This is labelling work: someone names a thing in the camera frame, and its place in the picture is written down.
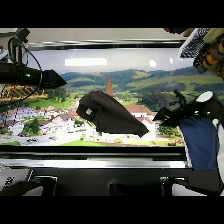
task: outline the blue cloth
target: blue cloth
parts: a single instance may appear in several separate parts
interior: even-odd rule
[[[207,118],[186,118],[180,129],[194,170],[217,170],[217,133]]]

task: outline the black cable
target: black cable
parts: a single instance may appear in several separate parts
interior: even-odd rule
[[[14,61],[14,58],[12,57],[11,43],[12,43],[13,40],[16,40],[17,43],[19,44],[19,46],[22,47],[22,48],[26,51],[26,53],[29,53],[29,54],[33,57],[33,59],[36,61],[37,65],[38,65],[38,67],[39,67],[39,69],[40,69],[40,82],[39,82],[39,84],[37,85],[36,89],[34,89],[34,91],[31,92],[31,93],[30,93],[28,96],[26,96],[25,98],[20,99],[19,101],[16,101],[16,102],[11,102],[11,103],[8,103],[8,104],[4,104],[3,106],[9,106],[9,105],[12,105],[12,104],[21,102],[21,101],[23,101],[23,100],[29,98],[30,96],[32,96],[32,95],[33,95],[36,91],[38,91],[38,89],[40,88],[40,85],[41,85],[41,82],[42,82],[42,77],[43,77],[43,72],[42,72],[42,68],[41,68],[41,66],[40,66],[40,63],[38,62],[38,60],[36,59],[36,57],[35,57],[35,56],[34,56],[34,55],[33,55],[33,54],[32,54],[32,53],[31,53],[25,46],[24,46],[24,44],[23,44],[23,43],[22,43],[16,36],[10,38],[10,40],[9,40],[9,42],[8,42],[8,51],[9,51],[9,57],[10,57],[10,59],[11,59],[15,64],[18,64],[17,62]]]

